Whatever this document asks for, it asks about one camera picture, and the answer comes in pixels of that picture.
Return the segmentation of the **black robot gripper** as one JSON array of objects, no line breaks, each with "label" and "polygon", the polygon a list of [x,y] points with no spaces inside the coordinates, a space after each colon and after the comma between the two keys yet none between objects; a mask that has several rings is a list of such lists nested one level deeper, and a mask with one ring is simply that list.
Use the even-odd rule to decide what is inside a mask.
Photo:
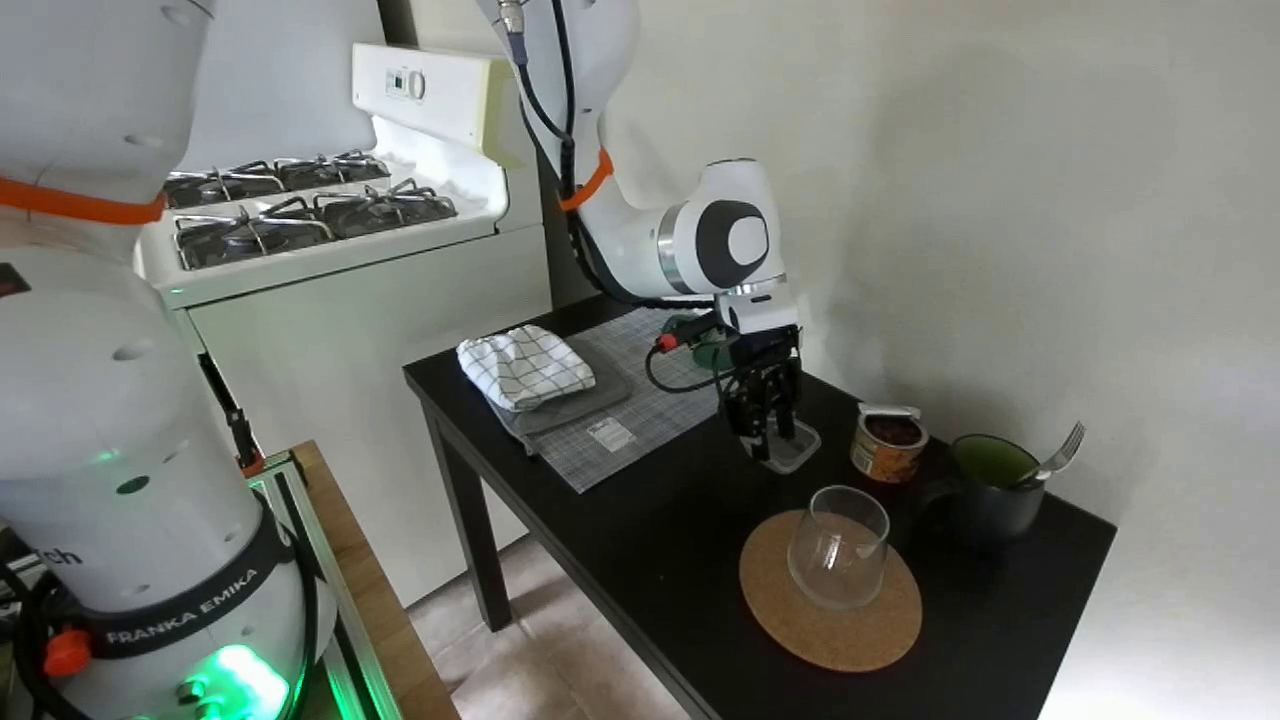
[{"label": "black robot gripper", "polygon": [[766,459],[770,443],[794,441],[794,371],[801,326],[782,293],[721,297],[717,311],[726,330],[722,399],[738,414],[738,443],[750,459]]}]

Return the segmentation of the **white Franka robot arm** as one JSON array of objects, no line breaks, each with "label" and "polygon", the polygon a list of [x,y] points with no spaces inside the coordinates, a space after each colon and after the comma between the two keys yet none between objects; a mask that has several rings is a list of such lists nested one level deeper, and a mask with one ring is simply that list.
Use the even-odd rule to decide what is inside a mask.
[{"label": "white Franka robot arm", "polygon": [[[636,0],[475,0],[561,207],[606,284],[794,339],[763,170],[717,159],[673,207],[610,179],[603,103]],[[48,572],[13,641],[31,720],[286,720],[334,611],[305,544],[245,485],[196,358],[130,247],[186,158],[216,0],[0,4],[0,511]]]}]

